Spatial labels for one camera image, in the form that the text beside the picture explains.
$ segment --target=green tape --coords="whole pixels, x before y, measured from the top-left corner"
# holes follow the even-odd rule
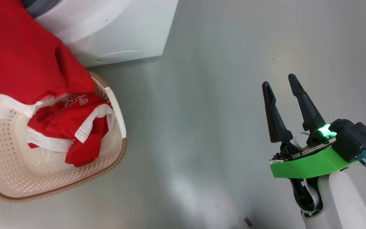
[[[270,169],[276,178],[311,178],[340,171],[355,162],[344,161],[330,146],[314,155],[274,163]]]

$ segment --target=floor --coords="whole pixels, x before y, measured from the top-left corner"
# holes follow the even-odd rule
[[[261,84],[289,130],[302,116],[294,73],[327,122],[366,124],[366,1],[180,0],[160,57],[92,68],[127,131],[111,173],[54,197],[0,201],[0,228],[305,228],[273,178]],[[348,169],[366,203],[366,169]]]

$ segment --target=red fabric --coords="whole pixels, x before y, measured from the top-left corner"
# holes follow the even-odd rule
[[[102,104],[109,106],[94,94],[69,97],[66,102],[58,102],[53,106],[37,110],[29,120],[28,126],[46,137],[74,139],[65,162],[80,167],[99,156],[101,140],[108,132],[106,116],[93,120],[92,130],[84,143],[74,135],[91,112]],[[35,143],[28,143],[28,145],[31,148],[38,147]]]
[[[21,0],[0,0],[0,94],[31,105],[66,93],[94,93],[84,67]]]

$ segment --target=glossy floor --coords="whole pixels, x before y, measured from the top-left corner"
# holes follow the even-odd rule
[[[111,173],[25,204],[0,228],[304,228],[275,179],[261,84],[295,135],[294,73],[327,122],[366,124],[366,1],[180,0],[160,57],[92,68],[111,85],[128,150]],[[347,170],[366,203],[366,169]]]

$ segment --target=beige basket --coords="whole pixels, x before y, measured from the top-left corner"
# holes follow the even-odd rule
[[[12,110],[9,119],[0,119],[0,199],[21,203],[49,197],[85,184],[118,165],[126,150],[126,130],[118,102],[108,84],[90,72],[96,95],[111,103],[116,122],[103,138],[100,156],[76,168],[66,164],[65,153],[43,148],[30,149],[26,143],[28,118]],[[42,106],[53,104],[48,101]]]

